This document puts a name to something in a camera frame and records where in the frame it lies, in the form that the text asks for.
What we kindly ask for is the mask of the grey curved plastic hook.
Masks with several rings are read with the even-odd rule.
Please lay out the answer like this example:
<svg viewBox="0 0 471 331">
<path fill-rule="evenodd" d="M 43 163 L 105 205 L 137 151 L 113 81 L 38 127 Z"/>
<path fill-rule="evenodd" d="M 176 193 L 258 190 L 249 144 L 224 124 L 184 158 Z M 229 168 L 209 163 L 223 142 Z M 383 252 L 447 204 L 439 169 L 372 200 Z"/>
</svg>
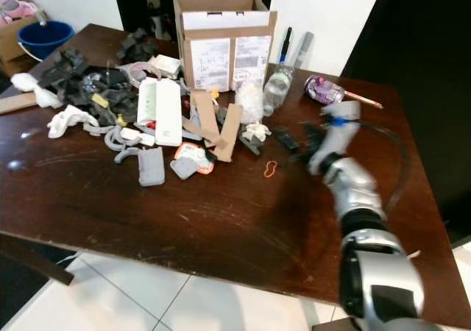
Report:
<svg viewBox="0 0 471 331">
<path fill-rule="evenodd" d="M 154 135 L 119 126 L 111 126 L 105 133 L 104 140 L 108 149 L 118 152 L 114 159 L 117 164 L 122 163 L 125 157 L 138 155 L 141 152 L 141 147 L 137 147 L 137 145 L 155 145 Z"/>
</svg>

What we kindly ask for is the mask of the small crumpled white paper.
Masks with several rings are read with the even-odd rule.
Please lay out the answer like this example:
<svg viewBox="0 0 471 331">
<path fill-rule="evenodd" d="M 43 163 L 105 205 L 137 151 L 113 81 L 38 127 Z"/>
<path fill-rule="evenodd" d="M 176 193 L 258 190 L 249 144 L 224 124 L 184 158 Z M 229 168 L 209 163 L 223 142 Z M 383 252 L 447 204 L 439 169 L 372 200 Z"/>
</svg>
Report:
<svg viewBox="0 0 471 331">
<path fill-rule="evenodd" d="M 259 140 L 259 142 L 263 143 L 272 132 L 268 126 L 263 125 L 262 123 L 252 123 L 246 124 L 245 130 L 242 133 L 242 137 L 245 140 Z"/>
</svg>

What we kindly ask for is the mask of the brown cardboard strip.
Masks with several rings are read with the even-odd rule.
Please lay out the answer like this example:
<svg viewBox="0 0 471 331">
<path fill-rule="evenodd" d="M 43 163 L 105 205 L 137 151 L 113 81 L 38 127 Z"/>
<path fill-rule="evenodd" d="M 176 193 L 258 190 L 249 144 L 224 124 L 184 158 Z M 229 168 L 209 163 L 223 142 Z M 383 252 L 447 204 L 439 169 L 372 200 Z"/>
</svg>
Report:
<svg viewBox="0 0 471 331">
<path fill-rule="evenodd" d="M 209 91 L 191 91 L 191 103 L 195 104 L 199 117 L 199 133 L 208 141 L 209 146 L 219 145 L 219 128 L 216 125 L 216 115 L 213 98 Z"/>
<path fill-rule="evenodd" d="M 239 104 L 231 104 L 227 108 L 221 138 L 216 142 L 214 153 L 219 162 L 232 162 L 235 142 L 238 140 L 238 129 L 242 119 L 243 108 Z"/>
</svg>

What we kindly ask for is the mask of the long white carton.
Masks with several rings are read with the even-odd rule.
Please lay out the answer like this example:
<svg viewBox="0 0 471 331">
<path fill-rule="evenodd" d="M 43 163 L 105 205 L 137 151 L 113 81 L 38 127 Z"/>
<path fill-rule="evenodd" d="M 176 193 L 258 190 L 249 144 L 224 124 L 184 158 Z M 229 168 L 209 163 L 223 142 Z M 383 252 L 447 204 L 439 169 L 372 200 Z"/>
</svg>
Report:
<svg viewBox="0 0 471 331">
<path fill-rule="evenodd" d="M 154 121 L 155 143 L 179 146 L 182 143 L 181 87 L 172 79 L 150 76 L 138 86 L 138 122 Z"/>
</svg>

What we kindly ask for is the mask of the grey tube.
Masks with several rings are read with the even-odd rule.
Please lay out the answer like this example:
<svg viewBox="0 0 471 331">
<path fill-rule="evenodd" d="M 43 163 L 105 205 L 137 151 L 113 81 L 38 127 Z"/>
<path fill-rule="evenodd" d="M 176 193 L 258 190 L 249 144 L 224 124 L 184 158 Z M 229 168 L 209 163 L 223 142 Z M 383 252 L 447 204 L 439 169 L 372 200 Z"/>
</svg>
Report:
<svg viewBox="0 0 471 331">
<path fill-rule="evenodd" d="M 293 69 L 299 69 L 303 66 L 303 63 L 307 59 L 307 54 L 309 52 L 310 45 L 313 42 L 314 36 L 315 35 L 313 32 L 306 32 L 302 36 L 302 42 L 300 42 L 300 45 L 297 47 L 294 62 L 291 65 Z"/>
</svg>

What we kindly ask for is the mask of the crumpled white tissue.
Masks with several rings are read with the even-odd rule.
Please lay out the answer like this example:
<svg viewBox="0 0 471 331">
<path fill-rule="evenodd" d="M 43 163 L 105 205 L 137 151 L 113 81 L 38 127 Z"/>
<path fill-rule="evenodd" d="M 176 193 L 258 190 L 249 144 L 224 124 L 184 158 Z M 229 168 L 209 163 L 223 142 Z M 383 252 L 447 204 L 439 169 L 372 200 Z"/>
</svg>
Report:
<svg viewBox="0 0 471 331">
<path fill-rule="evenodd" d="M 63 105 L 56 93 L 52 93 L 38 84 L 38 80 L 31 74 L 19 73 L 10 77 L 11 85 L 23 93 L 33 92 L 40 108 L 60 108 Z"/>
<path fill-rule="evenodd" d="M 60 138 L 68 128 L 78 123 L 84 123 L 84 128 L 98 128 L 98 121 L 84 110 L 73 105 L 67 105 L 66 109 L 54 115 L 46 125 L 49 129 L 48 138 Z"/>
</svg>

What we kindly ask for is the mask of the clear plastic bottle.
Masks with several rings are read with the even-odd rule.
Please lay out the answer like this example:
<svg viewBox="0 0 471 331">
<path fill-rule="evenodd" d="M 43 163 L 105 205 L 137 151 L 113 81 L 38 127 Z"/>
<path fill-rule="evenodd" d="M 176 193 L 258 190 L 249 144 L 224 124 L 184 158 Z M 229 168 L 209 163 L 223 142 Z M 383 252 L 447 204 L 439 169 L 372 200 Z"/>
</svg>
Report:
<svg viewBox="0 0 471 331">
<path fill-rule="evenodd" d="M 290 65 L 279 65 L 263 86 L 263 116 L 269 117 L 283 105 L 293 81 L 295 69 Z"/>
</svg>

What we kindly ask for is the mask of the pink slippers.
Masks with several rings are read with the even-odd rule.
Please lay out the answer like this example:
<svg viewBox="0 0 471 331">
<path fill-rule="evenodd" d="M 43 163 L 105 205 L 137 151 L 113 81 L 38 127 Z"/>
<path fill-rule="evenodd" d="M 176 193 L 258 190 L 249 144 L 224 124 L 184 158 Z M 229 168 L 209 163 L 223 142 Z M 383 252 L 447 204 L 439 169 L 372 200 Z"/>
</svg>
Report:
<svg viewBox="0 0 471 331">
<path fill-rule="evenodd" d="M 0 0 L 1 16 L 3 18 L 25 18 L 36 15 L 38 8 L 33 2 L 23 0 Z"/>
</svg>

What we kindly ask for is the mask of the grey plastic piece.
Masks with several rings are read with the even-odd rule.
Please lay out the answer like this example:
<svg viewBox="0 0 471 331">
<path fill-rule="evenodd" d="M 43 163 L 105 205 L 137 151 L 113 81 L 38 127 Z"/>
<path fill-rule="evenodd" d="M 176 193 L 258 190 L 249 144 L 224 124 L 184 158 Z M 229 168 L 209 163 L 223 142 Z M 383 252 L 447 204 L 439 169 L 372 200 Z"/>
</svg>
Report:
<svg viewBox="0 0 471 331">
<path fill-rule="evenodd" d="M 138 182 L 141 187 L 161 185 L 166 180 L 161 147 L 142 149 L 138 152 Z"/>
</svg>

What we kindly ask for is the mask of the plain brown cardboard box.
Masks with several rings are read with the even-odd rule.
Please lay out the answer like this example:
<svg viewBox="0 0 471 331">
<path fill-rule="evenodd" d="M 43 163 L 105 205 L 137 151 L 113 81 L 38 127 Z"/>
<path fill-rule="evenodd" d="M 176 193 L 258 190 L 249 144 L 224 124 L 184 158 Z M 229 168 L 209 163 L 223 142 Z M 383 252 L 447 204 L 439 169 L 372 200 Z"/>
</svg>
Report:
<svg viewBox="0 0 471 331">
<path fill-rule="evenodd" d="M 6 13 L 0 14 L 0 61 L 7 62 L 17 57 L 26 55 L 23 48 L 19 46 L 18 38 L 20 29 L 40 23 L 43 21 L 43 15 L 24 16 L 24 18 L 11 18 Z"/>
</svg>

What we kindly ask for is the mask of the pale tape roll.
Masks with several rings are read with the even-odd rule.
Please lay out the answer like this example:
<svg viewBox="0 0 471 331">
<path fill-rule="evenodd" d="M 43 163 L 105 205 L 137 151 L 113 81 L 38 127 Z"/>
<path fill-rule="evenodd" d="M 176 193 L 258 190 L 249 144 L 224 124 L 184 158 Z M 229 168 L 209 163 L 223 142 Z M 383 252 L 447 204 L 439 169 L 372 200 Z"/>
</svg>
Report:
<svg viewBox="0 0 471 331">
<path fill-rule="evenodd" d="M 135 81 L 143 81 L 145 78 L 160 79 L 160 70 L 148 62 L 129 63 L 129 74 Z"/>
</svg>

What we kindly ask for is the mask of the purple drink can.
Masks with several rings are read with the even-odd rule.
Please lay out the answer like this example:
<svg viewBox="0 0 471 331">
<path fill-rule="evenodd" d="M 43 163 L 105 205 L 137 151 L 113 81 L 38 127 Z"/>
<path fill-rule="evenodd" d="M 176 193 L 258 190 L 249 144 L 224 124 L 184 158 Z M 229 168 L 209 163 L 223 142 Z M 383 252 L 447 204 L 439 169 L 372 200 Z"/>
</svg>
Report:
<svg viewBox="0 0 471 331">
<path fill-rule="evenodd" d="M 323 105 L 342 102 L 344 99 L 344 88 L 323 76 L 309 76 L 304 82 L 304 93 Z"/>
</svg>

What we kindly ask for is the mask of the small white box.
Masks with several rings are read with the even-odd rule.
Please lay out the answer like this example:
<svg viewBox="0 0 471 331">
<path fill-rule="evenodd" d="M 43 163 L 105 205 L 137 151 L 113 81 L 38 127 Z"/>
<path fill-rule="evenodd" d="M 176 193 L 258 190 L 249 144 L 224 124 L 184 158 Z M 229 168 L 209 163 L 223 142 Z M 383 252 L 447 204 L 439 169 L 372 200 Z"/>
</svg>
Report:
<svg viewBox="0 0 471 331">
<path fill-rule="evenodd" d="M 161 76 L 169 79 L 177 79 L 182 69 L 180 60 L 162 54 L 152 57 L 148 63 L 154 66 Z"/>
</svg>

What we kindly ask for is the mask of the light wooden plank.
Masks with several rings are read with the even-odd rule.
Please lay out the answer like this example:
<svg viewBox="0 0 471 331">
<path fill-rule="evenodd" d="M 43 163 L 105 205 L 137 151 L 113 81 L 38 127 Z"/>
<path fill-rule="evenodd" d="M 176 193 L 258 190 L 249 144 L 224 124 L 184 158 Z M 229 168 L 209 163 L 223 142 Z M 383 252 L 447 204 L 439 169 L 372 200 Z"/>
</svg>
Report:
<svg viewBox="0 0 471 331">
<path fill-rule="evenodd" d="M 36 93 L 19 93 L 19 95 L 8 96 L 0 99 L 0 115 L 30 108 L 37 105 Z"/>
</svg>

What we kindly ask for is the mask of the blue plastic bucket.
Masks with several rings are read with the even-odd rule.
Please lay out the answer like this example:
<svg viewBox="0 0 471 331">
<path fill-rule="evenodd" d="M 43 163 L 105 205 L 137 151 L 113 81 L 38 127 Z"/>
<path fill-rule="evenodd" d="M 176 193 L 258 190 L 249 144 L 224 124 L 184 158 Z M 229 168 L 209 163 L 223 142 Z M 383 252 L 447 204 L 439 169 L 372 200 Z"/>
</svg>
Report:
<svg viewBox="0 0 471 331">
<path fill-rule="evenodd" d="M 38 61 L 43 61 L 75 35 L 70 25 L 61 21 L 32 23 L 17 32 L 21 48 Z"/>
</svg>

